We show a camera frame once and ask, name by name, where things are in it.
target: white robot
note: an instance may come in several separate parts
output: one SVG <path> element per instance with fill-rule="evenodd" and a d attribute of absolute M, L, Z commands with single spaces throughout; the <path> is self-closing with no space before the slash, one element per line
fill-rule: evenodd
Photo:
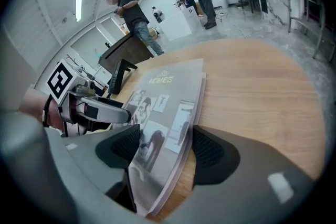
<path fill-rule="evenodd" d="M 65 135 L 83 135 L 89 121 L 125 123 L 131 113 L 122 103 L 95 95 L 94 81 L 83 77 L 64 59 L 60 60 L 47 80 L 52 98 L 65 123 Z"/>

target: black t-shirt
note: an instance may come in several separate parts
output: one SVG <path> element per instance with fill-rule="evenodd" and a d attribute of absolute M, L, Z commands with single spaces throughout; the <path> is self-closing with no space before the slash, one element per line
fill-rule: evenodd
<path fill-rule="evenodd" d="M 118 0 L 118 7 L 122 7 L 131 1 L 134 0 Z M 149 23 L 138 4 L 131 8 L 124 9 L 123 18 L 130 32 L 134 31 L 134 24 L 137 22 Z"/>

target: person's hand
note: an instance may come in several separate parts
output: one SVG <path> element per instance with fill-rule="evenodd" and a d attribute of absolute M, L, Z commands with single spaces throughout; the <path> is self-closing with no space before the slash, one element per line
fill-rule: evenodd
<path fill-rule="evenodd" d="M 64 122 L 58 113 L 58 105 L 54 99 L 50 102 L 47 124 L 64 131 Z"/>
<path fill-rule="evenodd" d="M 185 4 L 185 0 L 178 0 L 178 7 L 182 6 L 183 4 Z"/>
<path fill-rule="evenodd" d="M 118 14 L 118 15 L 122 15 L 123 12 L 124 12 L 123 7 L 118 8 L 118 10 L 117 10 L 117 14 Z"/>

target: photograph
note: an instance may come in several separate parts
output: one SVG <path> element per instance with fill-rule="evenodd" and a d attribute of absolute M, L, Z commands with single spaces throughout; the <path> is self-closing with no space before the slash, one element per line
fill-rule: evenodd
<path fill-rule="evenodd" d="M 168 98 L 169 98 L 169 95 L 160 94 L 153 110 L 162 113 L 167 104 Z"/>
<path fill-rule="evenodd" d="M 165 148 L 179 153 L 190 124 L 194 102 L 181 101 L 178 106 L 172 128 L 168 134 Z"/>
<path fill-rule="evenodd" d="M 141 89 L 136 90 L 133 93 L 133 95 L 132 95 L 130 101 L 128 102 L 128 104 L 138 106 L 145 93 L 146 93 L 146 90 L 141 90 Z"/>
<path fill-rule="evenodd" d="M 132 114 L 131 121 L 129 125 L 139 124 L 140 130 L 143 130 L 146 122 L 148 121 L 151 111 L 153 110 L 154 104 L 156 102 L 156 97 L 143 97 L 139 103 L 139 106 Z"/>
<path fill-rule="evenodd" d="M 167 127 L 153 121 L 148 121 L 143 129 L 135 160 L 148 172 L 153 168 L 167 133 Z"/>

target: magazine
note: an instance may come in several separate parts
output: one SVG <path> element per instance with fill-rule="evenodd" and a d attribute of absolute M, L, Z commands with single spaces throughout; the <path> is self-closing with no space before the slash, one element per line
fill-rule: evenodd
<path fill-rule="evenodd" d="M 149 70 L 123 106 L 132 114 L 129 124 L 140 125 L 140 146 L 129 166 L 139 215 L 156 214 L 182 172 L 204 94 L 202 66 L 196 59 Z"/>

